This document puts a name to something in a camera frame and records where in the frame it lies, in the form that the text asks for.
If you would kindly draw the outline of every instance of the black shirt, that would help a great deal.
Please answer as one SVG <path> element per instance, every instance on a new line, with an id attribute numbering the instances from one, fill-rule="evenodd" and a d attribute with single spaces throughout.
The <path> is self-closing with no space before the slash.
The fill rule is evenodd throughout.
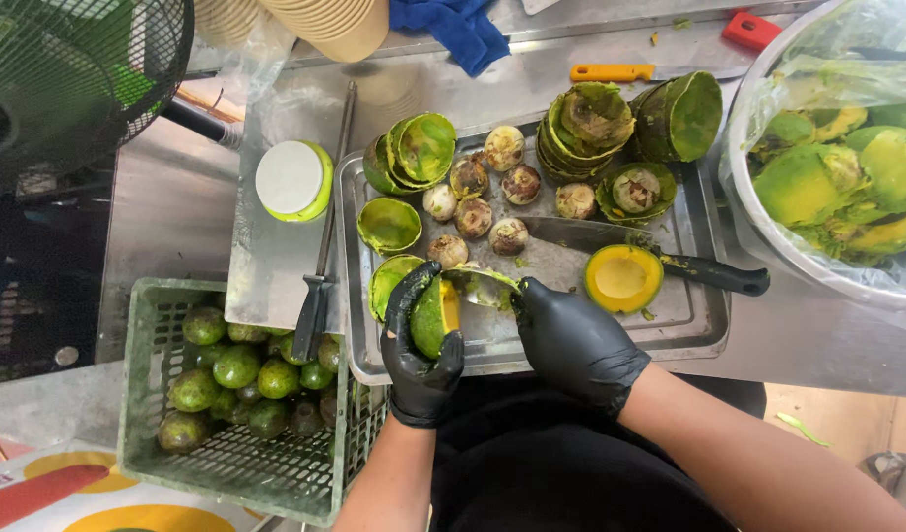
<path id="1" fill-rule="evenodd" d="M 736 530 L 653 443 L 534 377 L 463 379 L 430 530 Z"/>

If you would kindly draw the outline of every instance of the black glove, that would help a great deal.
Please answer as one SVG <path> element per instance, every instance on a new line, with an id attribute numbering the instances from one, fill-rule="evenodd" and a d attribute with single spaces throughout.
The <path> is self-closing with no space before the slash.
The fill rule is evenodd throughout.
<path id="1" fill-rule="evenodd" d="M 647 353 L 594 303 L 532 277 L 519 281 L 519 289 L 513 310 L 531 367 L 570 396 L 616 416 L 649 364 Z"/>
<path id="2" fill-rule="evenodd" d="M 462 373 L 461 332 L 447 333 L 436 361 L 423 356 L 411 337 L 411 309 L 440 269 L 439 262 L 429 261 L 408 273 L 390 293 L 384 313 L 381 355 L 393 380 L 390 410 L 398 421 L 415 429 L 436 428 Z"/>

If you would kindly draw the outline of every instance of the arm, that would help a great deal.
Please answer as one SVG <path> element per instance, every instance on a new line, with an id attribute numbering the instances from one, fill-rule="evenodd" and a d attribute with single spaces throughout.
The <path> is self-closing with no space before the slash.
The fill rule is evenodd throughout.
<path id="1" fill-rule="evenodd" d="M 435 430 L 412 429 L 388 415 L 341 509 L 335 532 L 423 532 L 436 439 Z"/>
<path id="2" fill-rule="evenodd" d="M 906 510 L 855 467 L 649 365 L 618 418 L 659 445 L 746 531 L 906 530 Z"/>
<path id="3" fill-rule="evenodd" d="M 535 279 L 514 298 L 529 363 L 670 454 L 746 532 L 906 530 L 906 510 L 836 456 L 649 362 L 610 314 Z"/>
<path id="4" fill-rule="evenodd" d="M 425 262 L 390 293 L 381 332 L 381 356 L 393 383 L 390 415 L 341 509 L 336 532 L 426 529 L 436 427 L 459 382 L 465 350 L 459 331 L 444 337 L 436 361 L 413 345 L 411 308 L 439 272 L 439 262 Z"/>

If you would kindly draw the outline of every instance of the black knife handle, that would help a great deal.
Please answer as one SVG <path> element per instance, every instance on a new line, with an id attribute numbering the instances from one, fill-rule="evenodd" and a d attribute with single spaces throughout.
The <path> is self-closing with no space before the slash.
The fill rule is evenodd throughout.
<path id="1" fill-rule="evenodd" d="M 761 296 L 768 290 L 771 278 L 767 268 L 740 270 L 715 260 L 685 255 L 660 255 L 663 271 L 743 296 Z"/>
<path id="2" fill-rule="evenodd" d="M 325 316 L 328 313 L 328 298 L 325 292 L 328 284 L 324 277 L 303 275 L 308 285 L 308 294 L 299 312 L 299 321 L 295 324 L 292 338 L 292 359 L 303 363 L 315 360 L 318 356 L 319 341 L 325 330 Z"/>

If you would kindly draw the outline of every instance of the forearm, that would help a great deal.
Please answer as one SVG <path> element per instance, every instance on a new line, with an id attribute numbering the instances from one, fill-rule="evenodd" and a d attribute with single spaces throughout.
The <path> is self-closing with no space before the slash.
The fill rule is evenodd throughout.
<path id="1" fill-rule="evenodd" d="M 906 510 L 853 466 L 656 365 L 618 420 L 669 453 L 746 532 L 906 530 Z"/>
<path id="2" fill-rule="evenodd" d="M 423 532 L 436 438 L 436 431 L 412 429 L 388 414 L 334 530 Z"/>

